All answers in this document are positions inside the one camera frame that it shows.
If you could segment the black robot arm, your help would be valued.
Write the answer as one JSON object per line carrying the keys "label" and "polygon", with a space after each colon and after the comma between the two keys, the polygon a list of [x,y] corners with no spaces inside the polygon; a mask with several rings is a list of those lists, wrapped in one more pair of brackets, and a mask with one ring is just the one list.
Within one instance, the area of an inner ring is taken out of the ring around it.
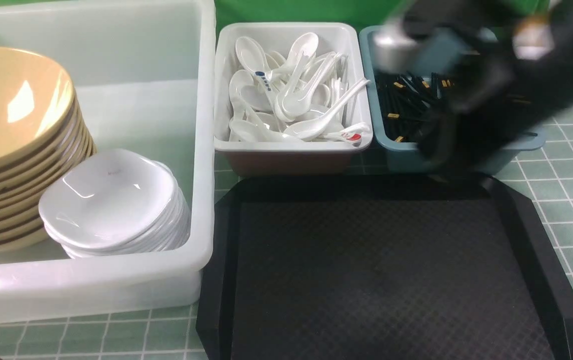
{"label": "black robot arm", "polygon": [[455,89],[428,110],[417,139],[437,173],[470,173],[573,106],[573,0],[544,14],[506,0],[415,0],[373,35],[373,63],[405,71],[446,32],[477,54],[456,62]]}

